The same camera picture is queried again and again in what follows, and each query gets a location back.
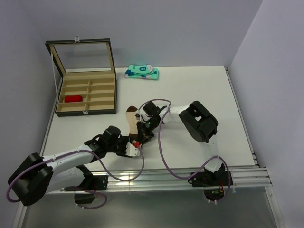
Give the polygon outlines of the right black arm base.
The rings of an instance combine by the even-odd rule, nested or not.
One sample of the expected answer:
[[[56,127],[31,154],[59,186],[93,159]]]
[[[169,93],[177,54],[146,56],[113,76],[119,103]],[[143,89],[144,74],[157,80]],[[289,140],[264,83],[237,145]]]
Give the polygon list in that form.
[[[230,172],[224,171],[219,178],[214,173],[199,172],[188,180],[194,188],[202,187],[204,196],[211,201],[218,201],[224,198],[225,188],[233,185]]]

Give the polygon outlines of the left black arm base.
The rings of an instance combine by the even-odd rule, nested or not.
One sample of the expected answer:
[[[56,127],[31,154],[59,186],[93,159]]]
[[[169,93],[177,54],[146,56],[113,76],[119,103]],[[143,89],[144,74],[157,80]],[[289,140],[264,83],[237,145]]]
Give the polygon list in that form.
[[[108,176],[86,177],[78,186],[65,187],[64,191],[73,191],[75,204],[85,209],[96,209],[107,203],[107,196],[102,191],[107,189]],[[104,201],[98,206],[90,206],[97,199],[103,198]]]

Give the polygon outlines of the beige brown striped sock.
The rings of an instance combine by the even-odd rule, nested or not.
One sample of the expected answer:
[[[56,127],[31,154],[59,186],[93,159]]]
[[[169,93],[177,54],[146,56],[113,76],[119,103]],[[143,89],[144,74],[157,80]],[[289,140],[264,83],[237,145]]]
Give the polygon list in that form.
[[[136,118],[136,113],[138,109],[135,106],[129,106],[126,110],[126,119],[129,125],[129,136],[133,140],[138,140],[138,129],[137,123],[139,120]]]

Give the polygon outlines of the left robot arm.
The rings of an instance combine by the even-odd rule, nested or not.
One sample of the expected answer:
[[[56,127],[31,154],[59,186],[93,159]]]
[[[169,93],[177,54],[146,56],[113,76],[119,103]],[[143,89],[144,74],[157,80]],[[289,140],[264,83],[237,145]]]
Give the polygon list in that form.
[[[58,190],[93,191],[98,182],[86,164],[104,158],[108,153],[127,156],[130,136],[121,135],[119,128],[109,126],[82,145],[50,156],[30,154],[8,179],[9,202],[31,206],[46,193]]]

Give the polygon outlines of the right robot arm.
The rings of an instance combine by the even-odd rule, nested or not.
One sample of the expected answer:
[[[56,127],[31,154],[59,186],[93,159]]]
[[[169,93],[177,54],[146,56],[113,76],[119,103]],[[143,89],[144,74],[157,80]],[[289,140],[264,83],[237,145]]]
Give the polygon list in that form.
[[[221,181],[227,164],[219,157],[217,146],[217,119],[199,102],[194,101],[190,105],[172,107],[171,101],[167,106],[158,107],[154,104],[154,99],[142,104],[136,113],[140,118],[140,111],[144,110],[147,114],[147,120],[140,120],[137,125],[139,144],[149,142],[153,137],[153,131],[158,129],[158,146],[163,164],[169,173],[176,178],[186,179],[175,174],[166,163],[161,147],[161,125],[171,122],[183,123],[190,136],[206,147],[204,157],[207,159],[199,170],[191,174],[188,178],[197,175],[201,169],[204,169],[205,178],[210,185],[216,185]]]

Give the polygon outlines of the red sock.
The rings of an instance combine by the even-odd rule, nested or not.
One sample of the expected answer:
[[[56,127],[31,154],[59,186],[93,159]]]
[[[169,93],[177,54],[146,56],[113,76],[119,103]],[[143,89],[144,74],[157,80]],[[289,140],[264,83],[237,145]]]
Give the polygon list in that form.
[[[65,103],[76,103],[76,102],[82,102],[83,98],[81,95],[67,95],[64,98]]]

